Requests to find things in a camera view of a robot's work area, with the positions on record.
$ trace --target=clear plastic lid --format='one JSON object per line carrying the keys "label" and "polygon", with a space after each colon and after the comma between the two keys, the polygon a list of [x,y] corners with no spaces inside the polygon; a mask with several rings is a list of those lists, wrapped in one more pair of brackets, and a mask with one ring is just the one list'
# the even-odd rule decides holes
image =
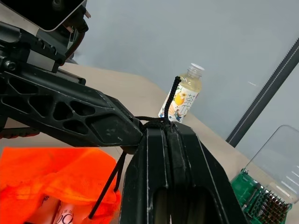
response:
{"label": "clear plastic lid", "polygon": [[203,67],[200,67],[197,64],[191,63],[191,65],[188,68],[188,73],[193,75],[193,76],[199,76],[200,77],[200,76],[202,76],[202,72],[204,70],[205,69]]}
{"label": "clear plastic lid", "polygon": [[287,203],[299,200],[299,131],[280,126],[245,170]]}

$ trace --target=screw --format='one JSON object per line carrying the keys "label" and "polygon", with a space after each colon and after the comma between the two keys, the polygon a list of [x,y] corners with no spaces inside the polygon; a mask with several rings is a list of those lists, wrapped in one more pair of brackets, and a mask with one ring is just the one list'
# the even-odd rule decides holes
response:
{"label": "screw", "polygon": [[14,71],[17,67],[16,63],[11,61],[4,62],[4,67],[8,70]]}

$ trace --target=bottle label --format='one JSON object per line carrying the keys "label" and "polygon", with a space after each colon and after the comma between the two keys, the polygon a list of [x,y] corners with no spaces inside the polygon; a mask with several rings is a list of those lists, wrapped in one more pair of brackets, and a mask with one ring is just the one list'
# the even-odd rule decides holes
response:
{"label": "bottle label", "polygon": [[[170,92],[167,95],[166,100],[163,103],[163,106],[158,114],[159,117],[164,117],[164,109],[169,97]],[[171,102],[168,111],[168,118],[170,121],[183,122],[184,117],[190,110],[191,105],[198,96],[198,92],[191,91],[185,87],[178,85],[176,94]]]}
{"label": "bottle label", "polygon": [[74,213],[73,204],[61,203],[60,209],[55,218],[54,224],[73,224]]}

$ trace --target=orange fabric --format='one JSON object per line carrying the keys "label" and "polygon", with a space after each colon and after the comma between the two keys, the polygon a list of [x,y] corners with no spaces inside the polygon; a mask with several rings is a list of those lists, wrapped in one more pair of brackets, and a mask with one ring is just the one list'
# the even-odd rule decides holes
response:
{"label": "orange fabric", "polygon": [[[0,223],[24,223],[44,195],[89,212],[115,164],[98,148],[5,148],[0,160]],[[119,209],[115,182],[91,223],[107,224]]]}

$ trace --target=bottle cap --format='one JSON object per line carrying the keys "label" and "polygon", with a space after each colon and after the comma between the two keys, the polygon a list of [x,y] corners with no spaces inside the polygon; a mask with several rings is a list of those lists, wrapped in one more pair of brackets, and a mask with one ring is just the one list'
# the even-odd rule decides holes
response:
{"label": "bottle cap", "polygon": [[191,71],[194,75],[199,75],[201,76],[202,72],[205,70],[203,67],[200,67],[197,64],[191,63],[189,66],[189,71]]}

